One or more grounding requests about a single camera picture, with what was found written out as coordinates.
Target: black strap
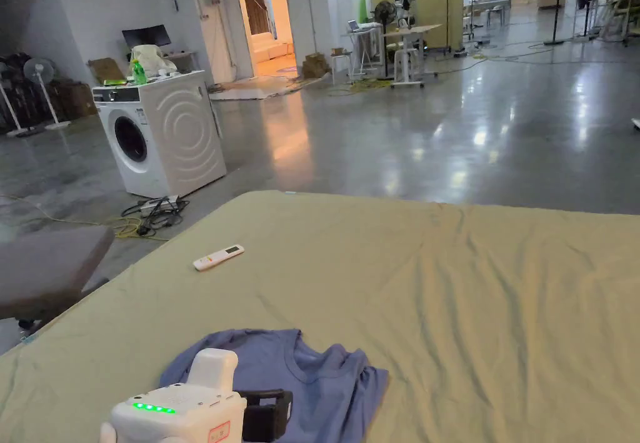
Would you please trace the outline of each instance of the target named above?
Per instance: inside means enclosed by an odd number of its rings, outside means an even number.
[[[246,398],[242,439],[248,442],[270,443],[282,437],[293,410],[293,393],[282,389],[269,391],[238,391]],[[261,405],[263,399],[275,399],[274,404]]]

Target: power strip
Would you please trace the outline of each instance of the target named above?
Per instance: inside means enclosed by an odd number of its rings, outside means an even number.
[[[140,207],[140,214],[142,215],[142,218],[148,217],[151,212],[154,210],[154,208],[158,205],[158,202],[161,200],[164,200],[162,202],[162,204],[160,205],[160,210],[170,210],[170,209],[176,209],[178,206],[178,200],[179,200],[179,196],[178,195],[173,195],[170,197],[165,197],[163,198],[156,198],[154,200],[149,200],[148,202],[144,203],[141,207]]]

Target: polished floor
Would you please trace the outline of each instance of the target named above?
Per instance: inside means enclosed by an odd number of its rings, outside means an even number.
[[[441,74],[424,89],[350,93],[324,82],[216,102],[229,174],[191,195],[184,222],[159,235],[257,189],[640,214],[640,132],[631,124],[640,115],[640,46],[567,42],[546,51],[536,44],[551,37],[552,22],[553,12],[514,10],[475,56],[431,55],[427,65]],[[561,37],[571,23],[561,18]],[[94,222],[136,201],[97,119],[1,139],[0,194]],[[0,199],[3,241],[62,227]],[[159,245],[117,240],[99,270],[114,277]],[[14,321],[1,322],[0,351],[18,338]]]
[[[256,68],[258,76],[286,76],[288,78],[298,76],[295,54],[285,54],[283,57],[261,62],[256,65]]]

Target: washing machine control panel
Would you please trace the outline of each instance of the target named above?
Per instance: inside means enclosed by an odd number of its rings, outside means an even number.
[[[137,88],[94,88],[94,101],[101,103],[140,101],[140,93]]]

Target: white fan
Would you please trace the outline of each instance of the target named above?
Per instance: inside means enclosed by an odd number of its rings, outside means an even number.
[[[7,133],[8,137],[15,137],[17,134],[24,133],[28,131],[28,129],[20,126],[18,122],[18,117],[16,116],[16,112],[14,112],[14,107],[12,107],[11,102],[9,101],[9,97],[7,97],[4,92],[4,84],[2,81],[2,73],[6,71],[6,64],[0,62],[0,92],[2,92],[2,98],[4,98],[4,102],[6,103],[7,108],[9,108],[9,113],[11,114],[11,118],[14,119],[14,123],[16,123],[16,129],[11,130]]]
[[[54,76],[53,65],[51,65],[51,62],[43,58],[32,58],[24,64],[24,69],[22,71],[24,72],[24,75],[32,82],[35,82],[36,84],[39,84],[41,86],[44,97],[47,100],[47,104],[49,105],[49,109],[51,111],[54,122],[45,126],[45,128],[60,129],[68,127],[71,123],[70,121],[58,121],[58,116],[53,109],[51,99],[49,98],[49,93],[47,93],[47,88],[45,87],[46,84],[51,82]]]

